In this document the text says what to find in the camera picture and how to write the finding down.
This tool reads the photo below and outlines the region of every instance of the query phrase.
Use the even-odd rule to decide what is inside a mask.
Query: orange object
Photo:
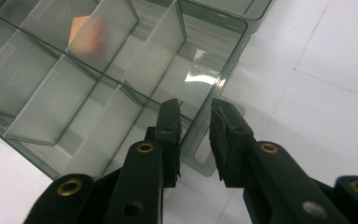
[[[83,27],[84,23],[86,23],[86,20],[89,19],[89,16],[84,17],[76,17],[72,21],[72,28],[71,28],[71,35],[69,36],[69,44],[72,43],[77,33],[80,31],[80,29]]]

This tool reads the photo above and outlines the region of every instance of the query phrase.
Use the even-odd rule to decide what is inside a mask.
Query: plastic divider
[[[40,0],[21,28],[58,49],[69,44],[73,18],[89,16],[95,0]]]
[[[54,145],[95,81],[62,56],[8,128],[4,137],[41,145]]]
[[[104,71],[137,22],[129,0],[103,0],[76,35],[68,51],[82,62]]]
[[[141,109],[118,88],[62,174],[101,176]]]
[[[182,27],[177,5],[172,4],[123,79],[137,91],[150,95],[185,41]]]
[[[56,61],[17,31],[0,49],[0,113],[17,116]]]

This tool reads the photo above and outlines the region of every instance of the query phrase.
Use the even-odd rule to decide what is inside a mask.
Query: clear plastic organizer box
[[[181,159],[210,175],[195,154],[247,30],[187,0],[0,1],[0,137],[51,178],[98,178],[178,98]]]

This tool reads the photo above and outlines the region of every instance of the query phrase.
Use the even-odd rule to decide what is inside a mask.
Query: transparent plastic container
[[[17,31],[0,49],[0,113],[17,116],[56,61]]]
[[[246,20],[186,0],[76,3],[42,0],[23,10],[29,15],[22,22],[0,17],[5,31],[0,55],[21,37],[29,41],[19,52],[21,62],[50,58],[35,64],[42,81],[18,112],[0,110],[0,136],[51,178],[71,173],[98,178],[120,167],[129,146],[156,125],[159,105],[178,98],[183,102],[181,160],[211,175],[212,153],[200,160],[197,148],[209,127],[212,98],[249,40]],[[68,47],[73,19],[85,15]],[[57,21],[62,26],[48,33]],[[97,40],[91,44],[97,50],[90,50],[90,39]],[[33,48],[39,56],[27,53]],[[1,77],[10,82],[19,65],[5,66]],[[0,97],[9,95],[7,89]]]

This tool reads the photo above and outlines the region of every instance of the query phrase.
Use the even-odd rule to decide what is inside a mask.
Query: floor tile
[[[262,139],[326,184],[358,175],[358,94],[296,72]]]
[[[243,189],[234,189],[225,211],[218,224],[244,224],[252,223],[242,197]]]
[[[358,1],[331,0],[297,70],[358,92]]]
[[[269,123],[293,69],[258,55],[239,61],[223,96],[243,105],[245,119],[259,139]]]
[[[164,223],[217,223],[234,189],[219,181],[217,171],[205,177],[182,165],[181,173],[164,196]]]
[[[47,176],[0,139],[0,213],[5,212],[0,223],[22,223],[50,183]]]
[[[259,54],[295,68],[328,0],[278,0],[241,55]]]

